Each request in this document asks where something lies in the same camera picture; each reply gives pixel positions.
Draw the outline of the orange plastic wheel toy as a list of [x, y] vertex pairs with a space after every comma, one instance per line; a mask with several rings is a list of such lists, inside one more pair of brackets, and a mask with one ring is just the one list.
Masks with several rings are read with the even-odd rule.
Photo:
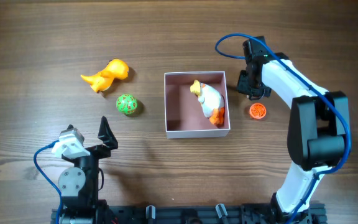
[[254, 103], [249, 108], [249, 115], [253, 119], [262, 119], [266, 114], [266, 107], [262, 103]]

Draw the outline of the green numbered ball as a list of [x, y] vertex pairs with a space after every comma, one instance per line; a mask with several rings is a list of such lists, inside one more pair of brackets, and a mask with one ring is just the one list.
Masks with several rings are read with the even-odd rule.
[[137, 107], [138, 103], [136, 98], [130, 94], [123, 94], [116, 100], [117, 110], [124, 115], [135, 113]]

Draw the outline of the white plush duck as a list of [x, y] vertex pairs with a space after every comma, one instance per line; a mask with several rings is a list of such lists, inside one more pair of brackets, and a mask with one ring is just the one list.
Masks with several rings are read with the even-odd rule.
[[190, 91], [197, 96], [203, 114], [209, 122], [215, 126], [223, 125], [225, 102], [222, 94], [215, 88], [194, 80], [190, 86]]

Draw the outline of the orange dinosaur toy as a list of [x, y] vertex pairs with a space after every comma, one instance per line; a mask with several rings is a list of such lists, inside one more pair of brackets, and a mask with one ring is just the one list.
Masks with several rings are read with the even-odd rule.
[[81, 78], [90, 85], [91, 89], [98, 93], [108, 90], [113, 81], [123, 80], [129, 76], [129, 66], [120, 59], [111, 60], [106, 67], [95, 75], [81, 75]]

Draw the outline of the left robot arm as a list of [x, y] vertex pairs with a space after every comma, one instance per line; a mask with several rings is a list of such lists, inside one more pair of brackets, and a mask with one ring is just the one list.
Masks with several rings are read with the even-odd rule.
[[73, 167], [65, 169], [59, 176], [61, 205], [51, 214], [52, 223], [117, 223], [118, 219], [107, 201], [98, 197], [104, 186], [104, 173], [99, 160], [111, 157], [118, 148], [107, 118], [101, 118], [98, 132], [101, 144], [85, 148], [85, 138], [78, 129], [69, 125], [59, 135], [52, 152]]

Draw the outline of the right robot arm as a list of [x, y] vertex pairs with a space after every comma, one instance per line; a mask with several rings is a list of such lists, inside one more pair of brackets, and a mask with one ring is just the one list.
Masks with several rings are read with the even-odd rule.
[[314, 84], [285, 54], [272, 52], [262, 36], [248, 36], [243, 49], [247, 66], [239, 75], [238, 92], [260, 100], [274, 91], [290, 107], [287, 149], [291, 165], [272, 196], [270, 219], [301, 222], [311, 216], [310, 198], [321, 179], [338, 171], [349, 157], [347, 96]]

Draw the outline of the white cardboard box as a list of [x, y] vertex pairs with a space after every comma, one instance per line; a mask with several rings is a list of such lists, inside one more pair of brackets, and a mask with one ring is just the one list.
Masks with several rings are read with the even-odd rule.
[[[195, 80], [215, 88], [224, 100], [223, 124], [216, 126], [204, 116], [190, 86]], [[225, 137], [231, 130], [224, 71], [168, 72], [164, 74], [165, 131], [168, 139]]]

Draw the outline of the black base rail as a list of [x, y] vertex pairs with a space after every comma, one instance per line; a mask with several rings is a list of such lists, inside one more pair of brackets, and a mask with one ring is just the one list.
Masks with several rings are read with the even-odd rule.
[[268, 203], [226, 206], [147, 207], [111, 206], [99, 214], [52, 211], [51, 223], [287, 223]]

